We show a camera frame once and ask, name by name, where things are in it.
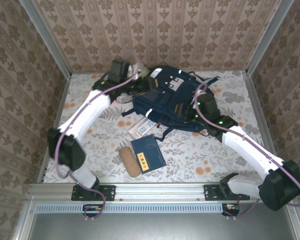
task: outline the backpack strap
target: backpack strap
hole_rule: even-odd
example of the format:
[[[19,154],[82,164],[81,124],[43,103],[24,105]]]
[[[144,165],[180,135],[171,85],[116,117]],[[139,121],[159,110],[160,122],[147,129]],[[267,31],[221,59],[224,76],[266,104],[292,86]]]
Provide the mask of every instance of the backpack strap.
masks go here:
[[[211,84],[215,83],[216,81],[218,81],[218,78],[220,78],[220,77],[219,76],[214,77],[212,80],[210,80],[210,81],[207,82],[207,85],[210,86]]]
[[[201,80],[201,82],[204,82],[205,80],[207,80],[207,79],[204,79],[204,78],[200,77],[199,75],[197,75],[194,71],[189,71],[188,74],[193,74],[196,78],[199,78]]]
[[[155,139],[159,140],[160,142],[163,142],[165,140],[165,137],[173,130],[173,127],[169,127],[167,130],[165,130],[162,134],[162,137],[155,137]]]
[[[131,108],[130,110],[121,113],[121,116],[122,116],[122,117],[125,117],[125,116],[127,116],[127,115],[129,115],[129,114],[132,114],[133,112],[135,112],[135,109],[134,109],[134,108]]]

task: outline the navy backpack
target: navy backpack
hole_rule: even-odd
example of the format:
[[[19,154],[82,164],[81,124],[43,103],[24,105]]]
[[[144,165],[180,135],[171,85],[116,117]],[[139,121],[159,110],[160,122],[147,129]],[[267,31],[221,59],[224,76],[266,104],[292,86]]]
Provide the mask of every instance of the navy backpack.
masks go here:
[[[185,121],[178,114],[178,106],[184,104],[189,106],[194,98],[195,91],[203,81],[202,77],[190,75],[191,72],[185,72],[172,66],[157,66],[148,74],[155,82],[155,88],[144,94],[134,96],[132,103],[133,108],[123,112],[122,116],[129,115],[133,112],[146,116],[151,121],[168,127],[161,138],[156,137],[161,142],[166,135],[173,129],[198,133],[205,127],[196,121]],[[218,76],[207,82],[207,85],[218,80]]]

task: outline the perforated metal strip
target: perforated metal strip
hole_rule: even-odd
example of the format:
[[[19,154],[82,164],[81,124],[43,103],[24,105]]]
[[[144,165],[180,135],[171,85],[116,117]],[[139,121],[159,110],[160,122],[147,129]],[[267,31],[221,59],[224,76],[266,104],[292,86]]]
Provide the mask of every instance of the perforated metal strip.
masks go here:
[[[83,213],[82,203],[52,204],[41,203],[36,206],[36,214]],[[221,203],[203,204],[113,204],[108,203],[105,214],[182,214],[182,213],[222,213]]]

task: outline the white label on backpack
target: white label on backpack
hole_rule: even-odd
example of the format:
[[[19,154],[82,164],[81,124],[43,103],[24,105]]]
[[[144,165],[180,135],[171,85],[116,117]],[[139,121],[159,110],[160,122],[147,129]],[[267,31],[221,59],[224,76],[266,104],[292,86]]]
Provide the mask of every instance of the white label on backpack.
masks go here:
[[[183,79],[176,77],[175,79],[170,81],[169,88],[176,92],[183,82]]]
[[[153,70],[153,72],[150,74],[150,77],[152,77],[153,79],[162,71],[162,68],[156,68],[155,70]]]

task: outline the wire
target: wire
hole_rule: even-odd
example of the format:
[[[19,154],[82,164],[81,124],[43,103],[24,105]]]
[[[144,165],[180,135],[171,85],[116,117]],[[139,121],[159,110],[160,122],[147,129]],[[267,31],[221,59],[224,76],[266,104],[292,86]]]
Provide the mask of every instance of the wire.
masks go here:
[[[85,220],[87,220],[89,217],[87,216],[87,210],[88,209],[96,209],[96,207],[98,207],[98,206],[96,206],[96,205],[89,205],[89,206],[87,206],[87,207],[85,207],[84,208],[84,211],[83,211],[83,215],[85,216]],[[94,215],[94,216],[92,216],[91,217],[91,219],[93,220],[94,218],[97,218],[98,217],[98,215],[100,215],[100,211],[102,210],[104,208],[104,206],[102,206],[102,208],[99,210],[99,213],[97,213],[96,215]]]
[[[134,77],[138,74],[138,70],[141,68],[141,63],[140,63],[140,60],[139,58],[137,57],[136,53],[133,52],[134,54],[134,57],[135,57],[135,60],[136,60],[136,68],[135,68],[135,71],[134,73],[132,74],[131,77],[129,77],[126,81],[118,84],[117,86],[113,86],[113,87],[110,87],[109,89],[107,90],[104,90],[102,92],[100,92],[99,94],[97,94],[96,96],[94,96],[91,100],[89,100],[80,110],[79,112],[74,116],[73,120],[70,122],[70,124],[66,127],[66,129],[63,131],[63,133],[60,135],[59,139],[58,139],[58,142],[56,143],[56,146],[55,146],[55,151],[54,151],[54,166],[55,166],[55,169],[56,169],[56,172],[57,172],[57,175],[59,178],[61,179],[65,179],[66,177],[70,176],[75,182],[76,184],[78,184],[80,187],[82,187],[83,189],[85,190],[88,190],[88,191],[91,191],[91,192],[95,192],[97,194],[99,194],[101,197],[102,197],[102,200],[103,200],[103,204],[102,204],[102,208],[100,210],[100,212],[95,216],[98,217],[101,212],[103,211],[103,209],[105,208],[105,205],[106,205],[106,198],[105,196],[102,194],[102,192],[98,191],[98,190],[95,190],[95,189],[91,189],[91,188],[88,188],[86,186],[84,186],[83,184],[81,184],[78,179],[76,179],[76,177],[73,175],[73,172],[69,169],[67,171],[67,173],[65,175],[62,175],[60,169],[59,169],[59,152],[60,152],[60,146],[61,146],[61,143],[62,143],[62,140],[64,139],[67,131],[69,129],[72,128],[72,125],[75,123],[75,121],[78,119],[78,117],[82,114],[82,112],[94,101],[96,100],[98,97],[106,94],[106,93],[109,93],[115,89],[118,89],[126,84],[128,84],[129,82],[131,82]]]
[[[201,136],[204,136],[204,137],[208,137],[210,134],[208,133],[207,135],[204,135],[204,134],[202,134],[201,132],[199,132],[199,134],[201,135]]]
[[[251,212],[251,210],[254,209],[257,206],[257,204],[258,204],[259,201],[260,201],[260,199],[258,199],[257,201],[255,201],[255,203],[247,211],[245,211],[244,213],[238,214],[237,216],[233,216],[230,212],[225,211],[225,210],[223,210],[223,212],[225,214],[228,214],[230,217],[233,217],[234,219],[241,218],[244,215],[247,215],[249,212]]]
[[[203,82],[201,83],[195,90],[195,95],[194,95],[194,104],[195,104],[195,109],[197,111],[197,113],[199,114],[199,116],[207,123],[210,124],[211,126],[221,129],[223,131],[226,132],[230,132],[232,134],[235,134],[237,136],[239,136],[240,138],[244,139],[245,141],[247,141],[249,144],[251,144],[256,150],[258,150],[262,155],[265,156],[266,159],[268,159],[269,161],[271,161],[272,163],[274,163],[282,172],[284,172],[293,182],[294,184],[300,189],[300,183],[287,171],[285,170],[278,162],[276,162],[271,156],[269,156],[265,151],[263,151],[257,144],[255,144],[252,140],[250,140],[249,138],[245,138],[244,135],[242,135],[239,132],[236,132],[234,130],[219,126],[211,121],[209,121],[200,111],[200,108],[198,106],[198,94],[200,90],[205,91],[208,88],[207,83]],[[298,204],[291,204],[289,203],[290,206],[294,206],[294,207],[300,207],[300,203]]]

